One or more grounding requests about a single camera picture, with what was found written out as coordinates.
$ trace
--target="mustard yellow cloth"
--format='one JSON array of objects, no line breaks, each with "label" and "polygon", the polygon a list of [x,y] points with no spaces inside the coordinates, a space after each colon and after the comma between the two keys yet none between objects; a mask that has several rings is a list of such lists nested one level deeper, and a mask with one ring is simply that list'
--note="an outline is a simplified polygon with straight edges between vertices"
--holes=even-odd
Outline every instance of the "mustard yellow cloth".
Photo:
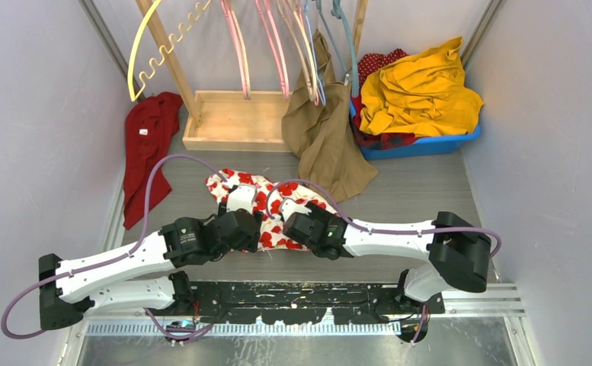
[{"label": "mustard yellow cloth", "polygon": [[464,87],[462,38],[391,63],[367,77],[361,89],[364,133],[416,136],[472,133],[484,102]]}]

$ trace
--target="blue laundry basket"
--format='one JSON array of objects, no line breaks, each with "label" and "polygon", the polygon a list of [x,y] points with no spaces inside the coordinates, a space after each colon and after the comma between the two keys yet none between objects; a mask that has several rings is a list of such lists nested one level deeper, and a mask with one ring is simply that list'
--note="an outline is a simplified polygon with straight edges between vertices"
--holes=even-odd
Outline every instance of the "blue laundry basket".
[{"label": "blue laundry basket", "polygon": [[[350,118],[356,115],[354,106],[350,103]],[[406,156],[422,156],[447,154],[457,150],[463,143],[475,140],[479,137],[481,130],[479,125],[475,127],[473,133],[469,135],[439,136],[439,137],[421,137],[419,140],[407,146],[395,147],[387,150],[372,150],[366,147],[360,147],[365,160],[405,158]]]}]

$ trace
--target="wooden base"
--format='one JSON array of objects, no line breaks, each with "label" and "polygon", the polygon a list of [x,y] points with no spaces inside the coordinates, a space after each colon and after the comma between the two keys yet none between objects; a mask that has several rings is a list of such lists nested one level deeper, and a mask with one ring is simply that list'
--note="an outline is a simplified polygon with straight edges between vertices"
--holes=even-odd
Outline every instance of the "wooden base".
[{"label": "wooden base", "polygon": [[282,140],[282,116],[289,102],[278,91],[197,91],[201,122],[192,116],[184,132],[189,150],[290,151]]}]

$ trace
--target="gray wall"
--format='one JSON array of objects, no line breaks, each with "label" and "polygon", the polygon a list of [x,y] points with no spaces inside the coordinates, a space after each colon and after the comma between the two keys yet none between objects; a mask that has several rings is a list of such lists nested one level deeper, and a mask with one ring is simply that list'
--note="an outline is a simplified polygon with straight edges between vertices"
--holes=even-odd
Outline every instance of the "gray wall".
[{"label": "gray wall", "polygon": [[[185,21],[194,11],[197,0],[164,0],[158,7],[165,30],[175,32],[177,25]],[[277,69],[267,42],[267,35],[255,9],[255,1],[232,2],[239,19],[240,28],[248,54],[251,73],[251,90],[280,90]],[[329,23],[334,38],[338,42],[347,61],[349,46],[344,35],[343,24],[330,15],[331,0],[323,0],[325,19]],[[354,12],[357,0],[343,0],[341,5],[350,27],[354,25]],[[488,0],[378,0],[371,1],[367,7],[363,37],[359,56],[369,52],[388,53],[397,47],[408,53],[418,53],[429,47],[457,36],[464,36],[465,44],[470,39],[478,19]],[[136,30],[141,23],[141,12],[135,1],[98,0],[96,5],[114,35],[123,55],[129,59]],[[283,44],[290,86],[296,84],[301,65],[293,39],[284,26],[280,14],[274,6],[274,17]],[[312,28],[325,28],[318,23],[318,11],[314,2],[309,1],[309,14]],[[231,36],[222,14],[218,0],[213,0],[203,17],[187,34],[176,49],[186,77],[194,90],[241,90],[237,56]],[[136,58],[136,71],[149,70],[148,60],[158,55],[152,36],[146,31],[143,35],[139,56]],[[337,76],[342,68],[335,54],[332,57]],[[148,92],[176,91],[167,68],[161,67],[149,83]]]},{"label": "gray wall", "polygon": [[[37,281],[37,259],[99,250],[124,167],[131,103],[76,1],[0,2],[0,316]],[[9,318],[39,329],[37,295]],[[55,364],[68,330],[14,341],[0,365]]]},{"label": "gray wall", "polygon": [[468,71],[482,223],[545,364],[592,365],[592,1],[507,2]]}]

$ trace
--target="brown garment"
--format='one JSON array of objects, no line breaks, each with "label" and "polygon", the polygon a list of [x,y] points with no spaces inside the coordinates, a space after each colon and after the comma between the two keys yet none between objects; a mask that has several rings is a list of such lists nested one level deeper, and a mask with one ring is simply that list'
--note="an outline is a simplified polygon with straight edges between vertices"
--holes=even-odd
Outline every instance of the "brown garment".
[{"label": "brown garment", "polygon": [[300,158],[298,176],[331,193],[335,201],[359,194],[379,173],[360,153],[350,129],[350,86],[335,81],[327,41],[314,36],[318,74],[322,74],[327,105],[309,100],[300,73],[289,109],[282,118],[282,138]]}]

